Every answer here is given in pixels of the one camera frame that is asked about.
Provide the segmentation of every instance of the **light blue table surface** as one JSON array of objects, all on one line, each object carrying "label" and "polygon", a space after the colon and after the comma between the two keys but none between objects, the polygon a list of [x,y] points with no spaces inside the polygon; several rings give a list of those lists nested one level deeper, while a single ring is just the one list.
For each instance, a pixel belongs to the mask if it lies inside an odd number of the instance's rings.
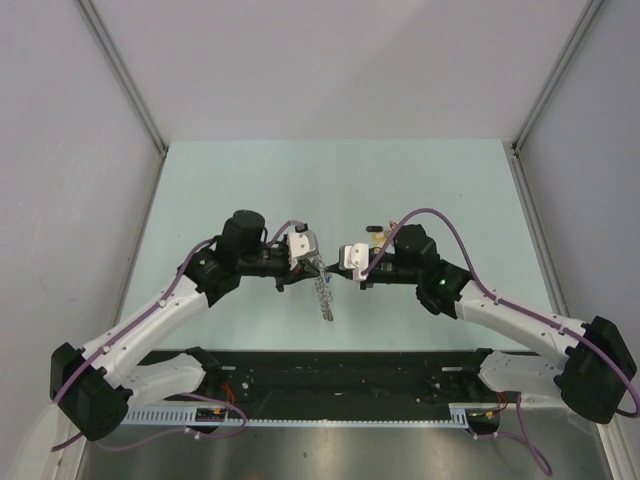
[{"label": "light blue table surface", "polygon": [[[123,316],[171,279],[190,248],[222,231],[238,209],[308,222],[327,264],[345,243],[370,242],[367,225],[418,207],[454,222],[485,282],[549,309],[542,275],[499,140],[174,142],[143,237]],[[444,224],[421,216],[441,255],[462,265]],[[159,348],[231,350],[523,349],[483,327],[428,313],[410,286],[331,282],[335,321],[322,319],[313,282],[276,292],[271,279],[240,288]]]}]

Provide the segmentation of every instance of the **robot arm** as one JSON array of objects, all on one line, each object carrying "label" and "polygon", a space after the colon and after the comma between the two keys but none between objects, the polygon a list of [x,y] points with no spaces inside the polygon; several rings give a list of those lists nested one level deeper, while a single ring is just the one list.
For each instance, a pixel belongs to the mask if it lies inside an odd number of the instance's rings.
[{"label": "robot arm", "polygon": [[219,379],[220,364],[200,348],[154,365],[138,364],[169,333],[236,289],[241,277],[273,277],[283,291],[319,276],[311,261],[317,240],[306,225],[277,243],[263,243],[264,231],[261,215],[236,212],[222,234],[199,244],[173,281],[140,311],[81,349],[66,343],[53,353],[51,398],[88,440],[112,432],[129,409],[192,392],[205,377]]},{"label": "robot arm", "polygon": [[[432,314],[483,325],[539,355],[478,350],[469,369],[490,389],[562,398],[591,421],[611,420],[626,387],[580,338],[604,351],[631,379],[636,365],[612,322],[596,317],[585,323],[548,314],[487,289],[469,270],[440,258],[435,241],[421,225],[400,226],[390,239],[394,254],[376,252],[364,243],[343,246],[338,263],[328,271],[359,282],[361,290],[376,283],[416,285],[417,299]],[[560,329],[536,318],[548,319]]]}]

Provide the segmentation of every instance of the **metal track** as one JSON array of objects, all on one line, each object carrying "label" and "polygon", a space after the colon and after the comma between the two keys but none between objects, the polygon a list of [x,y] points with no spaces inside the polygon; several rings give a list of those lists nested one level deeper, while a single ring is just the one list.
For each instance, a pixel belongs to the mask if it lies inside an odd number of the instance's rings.
[{"label": "metal track", "polygon": [[538,257],[538,264],[542,270],[542,278],[547,288],[551,308],[555,313],[568,317],[570,313],[567,307],[567,301],[560,285],[558,272],[551,257],[549,242],[542,228],[542,222],[531,194],[529,182],[522,168],[520,155],[514,152],[511,147],[505,147],[505,153],[509,161],[509,168],[511,169],[511,174],[516,185],[518,197],[520,197],[520,204],[522,205],[527,227],[529,227],[529,234],[531,235],[536,256]]},{"label": "metal track", "polygon": [[[196,420],[196,411],[207,405],[158,405],[139,408],[130,412],[123,425],[145,425],[165,427],[218,427],[239,426],[239,419]],[[250,427],[361,427],[361,428],[468,428],[467,415],[463,408],[450,407],[451,420],[407,420],[407,421],[338,421],[338,420],[249,420]]]}]

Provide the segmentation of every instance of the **small chain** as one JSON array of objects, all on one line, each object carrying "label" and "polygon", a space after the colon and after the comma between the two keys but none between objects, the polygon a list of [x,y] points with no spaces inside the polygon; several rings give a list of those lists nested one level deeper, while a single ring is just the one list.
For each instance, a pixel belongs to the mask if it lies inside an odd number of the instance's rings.
[{"label": "small chain", "polygon": [[327,272],[320,254],[313,257],[311,262],[320,271],[320,276],[316,277],[315,284],[322,317],[328,322],[333,322],[333,312],[331,311],[331,305],[329,305],[333,301],[333,294],[328,285],[331,281],[331,274]]}]

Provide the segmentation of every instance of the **stainless steel surface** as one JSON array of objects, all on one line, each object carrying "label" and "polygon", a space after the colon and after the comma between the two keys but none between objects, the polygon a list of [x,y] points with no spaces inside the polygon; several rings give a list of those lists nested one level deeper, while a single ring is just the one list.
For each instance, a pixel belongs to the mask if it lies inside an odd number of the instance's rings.
[{"label": "stainless steel surface", "polygon": [[608,0],[591,0],[585,7],[582,15],[580,16],[580,20],[578,20],[578,23],[567,40],[567,43],[562,49],[560,57],[558,57],[558,60],[551,69],[551,73],[549,74],[540,95],[527,115],[524,124],[520,128],[520,132],[518,132],[518,136],[514,141],[516,152],[519,152],[527,141],[527,137],[529,136],[531,129],[540,117],[540,114],[544,111],[544,107],[547,105],[553,95],[553,92],[555,92],[557,86],[560,84],[560,81],[571,64],[571,60],[582,45],[587,32],[595,22],[598,14],[603,10],[607,1]]},{"label": "stainless steel surface", "polygon": [[142,99],[140,90],[136,86],[135,82],[131,78],[131,74],[124,64],[118,49],[116,48],[111,35],[107,30],[98,10],[93,4],[92,0],[76,0],[76,5],[80,12],[80,15],[84,19],[87,27],[93,34],[98,47],[104,54],[104,58],[111,67],[113,74],[116,76],[118,83],[122,86],[122,89],[127,96],[127,99],[131,103],[131,106],[135,110],[138,118],[142,122],[145,130],[149,134],[151,141],[155,145],[158,153],[164,158],[167,153],[167,144],[162,139],[162,135],[158,130],[156,123],[154,122],[149,109]]},{"label": "stainless steel surface", "polygon": [[[565,410],[525,412],[529,432],[554,478],[611,479],[597,429]],[[518,432],[508,410],[503,431]],[[105,440],[128,444],[157,432],[121,427]],[[95,444],[80,479],[543,479],[528,450],[509,439],[474,441],[463,430],[395,428],[255,428],[228,440],[178,434],[124,453]]]}]

